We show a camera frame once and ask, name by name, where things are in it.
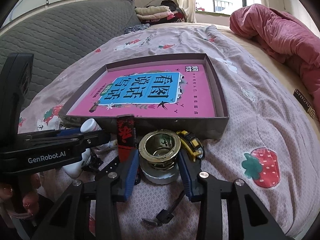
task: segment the label tag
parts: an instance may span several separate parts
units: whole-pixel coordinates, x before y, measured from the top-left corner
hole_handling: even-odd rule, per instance
[[[134,116],[121,116],[117,118],[118,126],[118,155],[120,162],[127,160],[132,149],[137,147],[136,134],[134,129]]]
[[[294,97],[298,100],[298,102],[302,105],[304,110],[312,117],[314,118],[316,116],[316,111],[311,107],[311,104],[309,101],[302,95],[302,93],[296,89],[293,93]]]

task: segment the screw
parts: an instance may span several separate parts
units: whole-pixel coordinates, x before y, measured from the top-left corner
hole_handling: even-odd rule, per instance
[[[75,187],[80,186],[80,185],[81,185],[81,180],[79,180],[79,179],[74,180],[74,181],[72,182],[72,185],[75,186]]]
[[[206,171],[201,171],[201,172],[199,173],[199,176],[200,176],[201,178],[206,179],[207,177],[209,177],[209,173],[207,173]]]
[[[236,184],[241,187],[244,185],[244,181],[242,179],[236,179]]]
[[[115,172],[110,172],[109,174],[108,174],[108,177],[110,178],[110,179],[114,179],[114,178],[116,178],[118,176],[118,174],[116,174]]]

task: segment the yellow tape measure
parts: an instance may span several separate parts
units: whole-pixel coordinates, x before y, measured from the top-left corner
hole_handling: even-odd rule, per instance
[[[203,146],[199,139],[190,132],[177,131],[181,140],[181,146],[185,148],[191,159],[195,162],[196,158],[202,158],[204,153]]]

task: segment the windowsill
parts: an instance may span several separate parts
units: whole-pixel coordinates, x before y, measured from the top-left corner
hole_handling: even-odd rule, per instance
[[[206,11],[196,11],[196,13],[206,14],[206,15],[212,15],[212,16],[230,17],[229,14],[224,14],[224,13],[215,13],[215,12],[206,12]]]

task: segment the metal ring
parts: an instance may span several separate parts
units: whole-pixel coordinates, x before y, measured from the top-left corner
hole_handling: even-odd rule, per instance
[[[181,147],[179,136],[170,130],[148,133],[139,143],[142,158],[159,170],[171,169]]]

